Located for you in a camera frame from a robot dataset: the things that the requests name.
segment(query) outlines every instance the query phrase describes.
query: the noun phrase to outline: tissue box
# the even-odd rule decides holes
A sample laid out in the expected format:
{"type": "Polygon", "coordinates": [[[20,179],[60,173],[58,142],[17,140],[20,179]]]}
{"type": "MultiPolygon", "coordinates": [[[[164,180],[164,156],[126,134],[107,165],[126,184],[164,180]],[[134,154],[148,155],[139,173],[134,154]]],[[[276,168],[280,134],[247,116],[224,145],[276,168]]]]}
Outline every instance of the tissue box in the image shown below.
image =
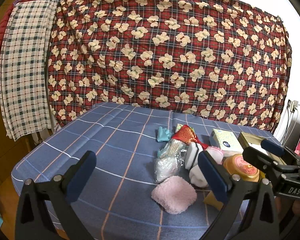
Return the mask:
{"type": "Polygon", "coordinates": [[[210,144],[219,147],[225,157],[243,152],[243,149],[233,132],[213,129],[210,144]]]}

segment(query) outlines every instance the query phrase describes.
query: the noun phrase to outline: wooden floor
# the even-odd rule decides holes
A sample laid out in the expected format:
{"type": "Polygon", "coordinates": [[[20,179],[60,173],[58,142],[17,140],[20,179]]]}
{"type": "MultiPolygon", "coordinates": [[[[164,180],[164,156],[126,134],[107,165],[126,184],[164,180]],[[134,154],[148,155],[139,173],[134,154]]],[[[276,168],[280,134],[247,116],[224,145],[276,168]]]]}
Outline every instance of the wooden floor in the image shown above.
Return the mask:
{"type": "MultiPolygon", "coordinates": [[[[11,177],[8,177],[0,186],[0,214],[3,218],[2,232],[9,240],[14,240],[14,229],[19,196],[14,189],[11,177]]],[[[57,230],[59,235],[68,239],[66,233],[57,230]]]]}

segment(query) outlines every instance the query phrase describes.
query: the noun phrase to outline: yellow container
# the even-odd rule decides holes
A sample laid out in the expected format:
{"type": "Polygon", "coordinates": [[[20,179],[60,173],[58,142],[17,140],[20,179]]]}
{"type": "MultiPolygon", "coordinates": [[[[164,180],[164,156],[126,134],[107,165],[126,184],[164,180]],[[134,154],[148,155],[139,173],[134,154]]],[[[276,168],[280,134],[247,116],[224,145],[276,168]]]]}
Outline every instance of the yellow container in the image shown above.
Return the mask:
{"type": "MultiPolygon", "coordinates": [[[[260,171],[256,167],[247,163],[243,159],[242,154],[235,154],[226,158],[223,162],[223,166],[230,173],[230,175],[238,174],[240,175],[241,179],[246,181],[259,181],[260,171]]],[[[223,207],[223,203],[216,199],[212,191],[209,192],[209,194],[204,198],[203,202],[207,205],[215,207],[219,211],[223,207]]]]}

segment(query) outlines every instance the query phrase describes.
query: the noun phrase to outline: green packet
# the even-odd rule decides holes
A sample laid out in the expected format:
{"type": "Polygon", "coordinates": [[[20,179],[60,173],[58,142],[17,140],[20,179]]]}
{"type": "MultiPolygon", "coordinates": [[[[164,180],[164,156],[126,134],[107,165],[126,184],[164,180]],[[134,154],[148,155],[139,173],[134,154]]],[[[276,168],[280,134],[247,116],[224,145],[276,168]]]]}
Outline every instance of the green packet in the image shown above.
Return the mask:
{"type": "Polygon", "coordinates": [[[184,126],[184,124],[178,123],[177,126],[176,126],[176,130],[174,132],[175,133],[178,132],[181,129],[182,126],[184,126]]]}

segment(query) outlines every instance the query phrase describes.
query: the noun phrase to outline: blue rubber glove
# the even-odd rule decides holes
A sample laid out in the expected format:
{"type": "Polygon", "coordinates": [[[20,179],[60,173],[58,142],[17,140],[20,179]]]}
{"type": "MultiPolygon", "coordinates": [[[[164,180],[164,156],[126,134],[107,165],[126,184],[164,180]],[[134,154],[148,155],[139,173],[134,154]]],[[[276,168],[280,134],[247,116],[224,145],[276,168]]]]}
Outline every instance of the blue rubber glove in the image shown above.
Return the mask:
{"type": "Polygon", "coordinates": [[[168,142],[171,138],[171,132],[167,128],[162,128],[159,126],[158,134],[157,134],[157,141],[158,142],[168,142]]]}

